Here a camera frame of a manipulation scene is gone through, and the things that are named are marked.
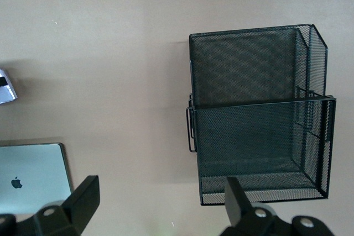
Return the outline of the black mesh two-tier tray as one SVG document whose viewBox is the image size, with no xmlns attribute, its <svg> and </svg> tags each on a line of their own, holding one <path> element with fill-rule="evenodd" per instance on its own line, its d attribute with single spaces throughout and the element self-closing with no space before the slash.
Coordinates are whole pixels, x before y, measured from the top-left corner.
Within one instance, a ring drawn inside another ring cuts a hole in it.
<svg viewBox="0 0 354 236">
<path fill-rule="evenodd" d="M 228 177 L 252 202 L 328 198 L 327 53 L 312 24 L 189 36 L 186 119 L 203 206 L 224 204 Z"/>
</svg>

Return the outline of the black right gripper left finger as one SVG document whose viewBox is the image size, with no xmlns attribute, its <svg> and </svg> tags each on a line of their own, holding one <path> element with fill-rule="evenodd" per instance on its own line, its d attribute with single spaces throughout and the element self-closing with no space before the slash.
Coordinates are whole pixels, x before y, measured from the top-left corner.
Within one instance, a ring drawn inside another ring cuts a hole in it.
<svg viewBox="0 0 354 236">
<path fill-rule="evenodd" d="M 64 202 L 47 205 L 30 218 L 32 231 L 26 236 L 81 236 L 99 204 L 99 177 L 90 175 Z"/>
</svg>

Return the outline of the silver closed laptop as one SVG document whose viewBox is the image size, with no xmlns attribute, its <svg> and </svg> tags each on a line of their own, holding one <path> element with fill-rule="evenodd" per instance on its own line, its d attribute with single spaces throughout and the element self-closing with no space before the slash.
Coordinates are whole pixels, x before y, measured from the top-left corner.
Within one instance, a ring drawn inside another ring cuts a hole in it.
<svg viewBox="0 0 354 236">
<path fill-rule="evenodd" d="M 71 190 L 61 143 L 0 146 L 0 214 L 35 213 Z"/>
</svg>

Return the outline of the lilac flip phone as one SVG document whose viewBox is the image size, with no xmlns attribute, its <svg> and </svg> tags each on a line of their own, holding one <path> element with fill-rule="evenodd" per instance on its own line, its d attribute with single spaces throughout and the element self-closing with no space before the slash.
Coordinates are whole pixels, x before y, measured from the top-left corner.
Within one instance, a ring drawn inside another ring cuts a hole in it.
<svg viewBox="0 0 354 236">
<path fill-rule="evenodd" d="M 4 69 L 0 69 L 0 104 L 17 99 L 14 87 Z"/>
</svg>

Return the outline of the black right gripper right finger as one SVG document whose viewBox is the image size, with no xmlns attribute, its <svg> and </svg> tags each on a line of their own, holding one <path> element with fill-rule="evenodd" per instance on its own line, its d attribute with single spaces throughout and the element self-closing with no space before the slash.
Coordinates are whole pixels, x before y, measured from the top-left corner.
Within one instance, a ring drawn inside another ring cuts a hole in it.
<svg viewBox="0 0 354 236">
<path fill-rule="evenodd" d="M 231 225 L 221 236 L 291 236 L 291 225 L 271 206 L 250 202 L 235 177 L 226 179 L 225 208 Z"/>
</svg>

